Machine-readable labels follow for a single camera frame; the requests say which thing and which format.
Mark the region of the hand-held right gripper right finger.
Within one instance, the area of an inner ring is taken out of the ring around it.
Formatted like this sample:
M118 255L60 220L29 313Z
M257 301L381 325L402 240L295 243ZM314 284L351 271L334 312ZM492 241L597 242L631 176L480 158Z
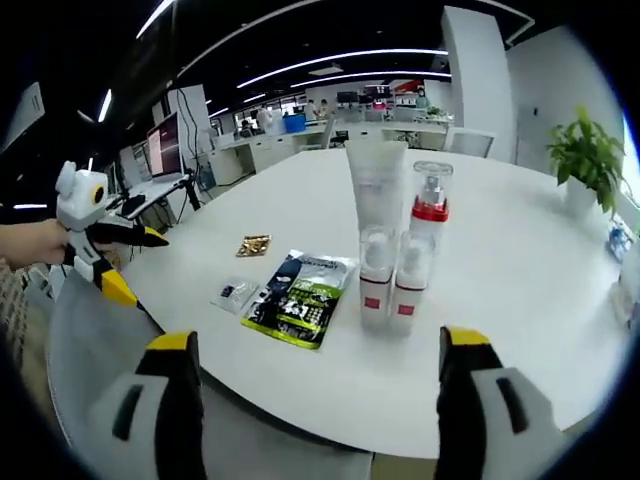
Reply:
M534 479L565 443L551 402L490 340L440 328L438 479Z

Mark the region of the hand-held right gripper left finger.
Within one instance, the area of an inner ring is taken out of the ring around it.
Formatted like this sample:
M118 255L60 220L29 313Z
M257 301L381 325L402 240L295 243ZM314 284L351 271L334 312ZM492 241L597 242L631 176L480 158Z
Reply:
M91 406L88 460L100 479L204 479L198 334L153 339Z

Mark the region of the person's left hand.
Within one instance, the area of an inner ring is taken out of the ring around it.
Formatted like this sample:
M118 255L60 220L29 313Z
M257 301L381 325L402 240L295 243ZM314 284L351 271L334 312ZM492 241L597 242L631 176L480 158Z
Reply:
M56 219L1 226L1 258L12 269L61 264L68 233Z

